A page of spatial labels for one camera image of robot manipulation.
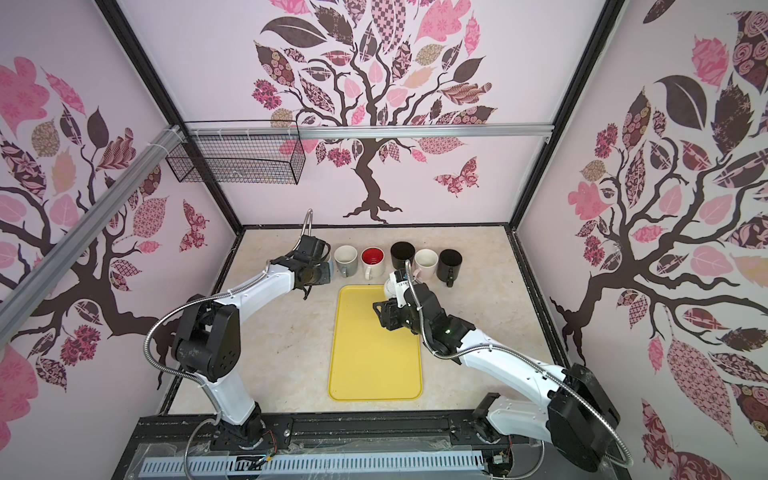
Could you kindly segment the white ribbed-bottom mug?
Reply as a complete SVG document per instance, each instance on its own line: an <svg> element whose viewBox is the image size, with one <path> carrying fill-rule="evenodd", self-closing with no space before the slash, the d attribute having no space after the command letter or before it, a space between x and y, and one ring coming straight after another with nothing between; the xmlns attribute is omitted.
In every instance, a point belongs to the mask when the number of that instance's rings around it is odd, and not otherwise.
<svg viewBox="0 0 768 480"><path fill-rule="evenodd" d="M404 298L404 292L409 288L407 281L398 281L396 277L390 277L384 284L384 292L388 299Z"/></svg>

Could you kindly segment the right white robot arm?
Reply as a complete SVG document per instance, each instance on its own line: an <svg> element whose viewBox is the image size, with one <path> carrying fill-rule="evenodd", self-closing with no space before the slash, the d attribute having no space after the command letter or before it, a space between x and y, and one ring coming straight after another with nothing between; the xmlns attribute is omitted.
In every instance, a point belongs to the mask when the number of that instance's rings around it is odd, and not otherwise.
<svg viewBox="0 0 768 480"><path fill-rule="evenodd" d="M628 465L630 455L616 432L620 415L587 367L547 364L497 342L447 313L425 284L399 282L372 308L383 328L407 329L436 358L487 374L523 395L521 401L497 393L484 397L473 413L482 440L538 440L587 472L608 462Z"/></svg>

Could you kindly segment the black mug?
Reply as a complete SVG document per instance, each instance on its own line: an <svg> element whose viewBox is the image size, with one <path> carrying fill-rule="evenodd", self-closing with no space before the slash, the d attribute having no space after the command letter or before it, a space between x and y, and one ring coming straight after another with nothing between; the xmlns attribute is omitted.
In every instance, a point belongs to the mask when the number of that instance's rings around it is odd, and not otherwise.
<svg viewBox="0 0 768 480"><path fill-rule="evenodd" d="M454 249L444 249L438 256L437 278L448 288L452 288L458 278L463 263L462 254Z"/></svg>

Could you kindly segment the pale pink mug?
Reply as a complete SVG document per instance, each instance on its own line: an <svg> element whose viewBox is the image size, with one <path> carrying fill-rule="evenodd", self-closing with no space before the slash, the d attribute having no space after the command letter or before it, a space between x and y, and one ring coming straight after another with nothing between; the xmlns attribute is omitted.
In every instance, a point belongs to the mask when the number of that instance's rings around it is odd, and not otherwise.
<svg viewBox="0 0 768 480"><path fill-rule="evenodd" d="M431 249L418 250L414 255L413 275L420 282L432 279L437 270L439 255Z"/></svg>

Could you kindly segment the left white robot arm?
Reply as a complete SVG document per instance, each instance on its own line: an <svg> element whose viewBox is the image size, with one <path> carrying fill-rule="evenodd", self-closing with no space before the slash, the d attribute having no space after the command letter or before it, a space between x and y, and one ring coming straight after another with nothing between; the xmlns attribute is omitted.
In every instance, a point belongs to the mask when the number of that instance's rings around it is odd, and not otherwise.
<svg viewBox="0 0 768 480"><path fill-rule="evenodd" d="M183 310L172 357L198 381L221 421L243 427L257 416L257 403L236 372L241 324L271 301L294 290L307 298L331 280L330 245L302 235L293 250L267 262L251 280L217 298L199 298Z"/></svg>

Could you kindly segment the dark green white-bottom mug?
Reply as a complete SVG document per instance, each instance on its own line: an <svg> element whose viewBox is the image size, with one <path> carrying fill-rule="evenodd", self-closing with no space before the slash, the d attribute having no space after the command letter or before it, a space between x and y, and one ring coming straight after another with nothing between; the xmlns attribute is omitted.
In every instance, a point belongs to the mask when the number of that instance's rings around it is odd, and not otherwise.
<svg viewBox="0 0 768 480"><path fill-rule="evenodd" d="M404 269L407 262L413 263L415 253L416 249L410 242L395 242L390 248L390 256L393 268L395 270Z"/></svg>

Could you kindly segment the cream white mug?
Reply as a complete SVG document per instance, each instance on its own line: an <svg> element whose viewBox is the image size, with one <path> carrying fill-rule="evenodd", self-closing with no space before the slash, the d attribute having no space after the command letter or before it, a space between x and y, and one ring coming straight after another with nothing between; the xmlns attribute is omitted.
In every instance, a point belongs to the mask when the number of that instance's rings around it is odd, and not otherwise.
<svg viewBox="0 0 768 480"><path fill-rule="evenodd" d="M361 254L363 278L371 281L385 272L385 252L378 247L368 247Z"/></svg>

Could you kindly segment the grey mug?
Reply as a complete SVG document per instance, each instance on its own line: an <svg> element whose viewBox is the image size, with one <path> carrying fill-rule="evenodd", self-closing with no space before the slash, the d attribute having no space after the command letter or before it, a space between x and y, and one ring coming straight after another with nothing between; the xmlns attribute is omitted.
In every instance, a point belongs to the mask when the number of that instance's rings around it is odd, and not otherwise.
<svg viewBox="0 0 768 480"><path fill-rule="evenodd" d="M339 246L334 252L333 259L342 278L350 278L356 274L359 257L358 251L354 246Z"/></svg>

